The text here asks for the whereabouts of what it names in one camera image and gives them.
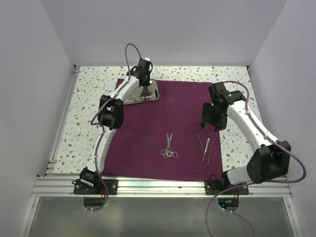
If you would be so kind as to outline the stainless steel instrument tray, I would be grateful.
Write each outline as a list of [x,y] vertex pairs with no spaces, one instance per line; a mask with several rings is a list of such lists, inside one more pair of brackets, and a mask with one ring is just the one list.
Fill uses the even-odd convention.
[[133,89],[124,100],[124,105],[152,102],[157,99],[159,99],[158,84],[156,80],[151,79],[149,86],[140,86]]

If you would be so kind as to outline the broad steel forceps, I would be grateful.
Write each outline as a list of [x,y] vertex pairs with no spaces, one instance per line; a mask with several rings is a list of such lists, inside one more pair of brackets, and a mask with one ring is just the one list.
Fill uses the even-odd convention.
[[203,151],[203,158],[202,158],[202,161],[204,161],[204,159],[205,159],[205,156],[206,156],[206,152],[207,152],[207,150],[208,150],[209,143],[210,143],[210,138],[207,138],[206,144],[205,144],[205,147],[204,147],[204,151]]

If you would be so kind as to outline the purple cloth wrap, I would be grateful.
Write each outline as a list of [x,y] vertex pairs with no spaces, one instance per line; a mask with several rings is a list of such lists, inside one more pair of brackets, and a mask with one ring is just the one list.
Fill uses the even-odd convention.
[[[202,107],[210,102],[207,82],[159,81],[159,99],[126,105],[104,164],[104,175],[178,181],[220,178],[223,166],[220,135],[200,127]],[[198,138],[214,142],[208,164]]]

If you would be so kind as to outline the steel scalpel handle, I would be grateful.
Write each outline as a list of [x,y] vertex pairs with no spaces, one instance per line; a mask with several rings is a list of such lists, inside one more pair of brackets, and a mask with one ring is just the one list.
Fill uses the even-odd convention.
[[128,103],[136,103],[140,102],[140,98],[138,96],[135,96],[133,93],[129,95],[129,97],[126,99],[126,102]]

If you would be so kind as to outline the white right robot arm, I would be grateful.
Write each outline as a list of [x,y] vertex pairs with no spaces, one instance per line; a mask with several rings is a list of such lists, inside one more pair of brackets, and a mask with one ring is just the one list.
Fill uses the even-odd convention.
[[223,82],[208,88],[211,102],[204,103],[200,125],[209,124],[215,131],[226,129],[232,119],[249,142],[253,155],[247,165],[225,171],[221,175],[222,192],[231,194],[237,185],[260,184],[288,173],[291,146],[273,136],[248,107],[248,96],[239,90],[228,91]]

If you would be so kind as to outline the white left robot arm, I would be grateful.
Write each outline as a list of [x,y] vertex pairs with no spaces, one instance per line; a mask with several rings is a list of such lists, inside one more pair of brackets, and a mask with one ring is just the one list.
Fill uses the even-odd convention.
[[97,194],[105,186],[101,177],[105,158],[116,131],[124,120],[124,102],[140,87],[150,86],[153,64],[150,58],[140,58],[138,65],[128,70],[123,82],[110,94],[100,98],[99,110],[91,120],[91,125],[100,128],[91,159],[80,173],[79,179],[92,194]]

